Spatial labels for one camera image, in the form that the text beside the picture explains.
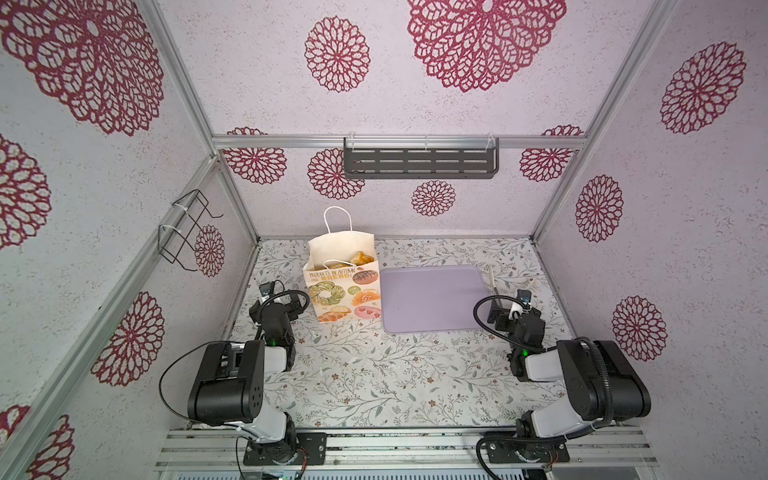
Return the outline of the printed white paper bag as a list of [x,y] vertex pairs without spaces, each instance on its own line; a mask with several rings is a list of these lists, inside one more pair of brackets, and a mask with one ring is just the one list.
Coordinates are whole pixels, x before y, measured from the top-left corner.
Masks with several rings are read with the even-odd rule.
[[[342,207],[330,206],[323,212],[326,232],[308,241],[309,258],[302,268],[311,304],[320,323],[341,321],[380,321],[382,319],[382,288],[380,262],[371,233],[354,228],[347,214],[347,224],[333,229],[328,215]],[[362,266],[324,269],[327,260],[348,261],[358,251],[375,258]]]

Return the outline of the round crusty yellow bread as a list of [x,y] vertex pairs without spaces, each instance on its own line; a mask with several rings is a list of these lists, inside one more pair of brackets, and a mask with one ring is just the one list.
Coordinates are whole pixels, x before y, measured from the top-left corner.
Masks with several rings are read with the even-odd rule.
[[322,266],[324,269],[332,270],[332,269],[355,267],[355,264],[348,261],[327,260],[322,264]]

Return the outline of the knotted golden bun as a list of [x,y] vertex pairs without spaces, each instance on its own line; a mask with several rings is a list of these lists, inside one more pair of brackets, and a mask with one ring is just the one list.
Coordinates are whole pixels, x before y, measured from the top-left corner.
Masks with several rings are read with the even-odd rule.
[[375,261],[375,258],[373,256],[367,255],[362,251],[358,251],[357,253],[355,253],[352,256],[352,258],[349,260],[349,262],[355,266],[366,265],[374,261]]

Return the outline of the cream bread tongs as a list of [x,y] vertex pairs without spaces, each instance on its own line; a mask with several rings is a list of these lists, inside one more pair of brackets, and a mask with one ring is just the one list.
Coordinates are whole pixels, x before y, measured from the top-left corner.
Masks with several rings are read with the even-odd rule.
[[496,284],[493,267],[489,266],[487,270],[492,293],[497,295],[497,298],[491,300],[491,307],[487,322],[492,324],[497,330],[508,331],[509,325],[513,321],[508,318],[512,301],[500,298],[500,292]]

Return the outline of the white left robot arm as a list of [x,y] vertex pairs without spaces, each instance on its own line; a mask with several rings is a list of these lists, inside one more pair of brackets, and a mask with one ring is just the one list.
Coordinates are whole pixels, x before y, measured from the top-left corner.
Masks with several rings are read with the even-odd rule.
[[246,440],[243,466],[319,466],[325,462],[327,435],[300,433],[291,416],[269,404],[265,378],[288,373],[296,356],[292,322],[308,308],[298,290],[258,301],[249,315],[254,339],[214,341],[205,346],[187,400],[188,420],[232,428]]

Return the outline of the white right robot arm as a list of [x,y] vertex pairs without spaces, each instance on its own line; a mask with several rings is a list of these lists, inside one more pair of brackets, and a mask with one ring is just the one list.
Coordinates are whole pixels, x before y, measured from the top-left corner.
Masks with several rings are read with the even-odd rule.
[[512,432],[489,432],[478,440],[483,466],[567,462],[567,441],[650,413],[650,393],[616,342],[578,337],[545,348],[546,323],[537,310],[501,311],[493,320],[511,340],[508,360],[516,379],[562,382],[565,395],[525,412]]

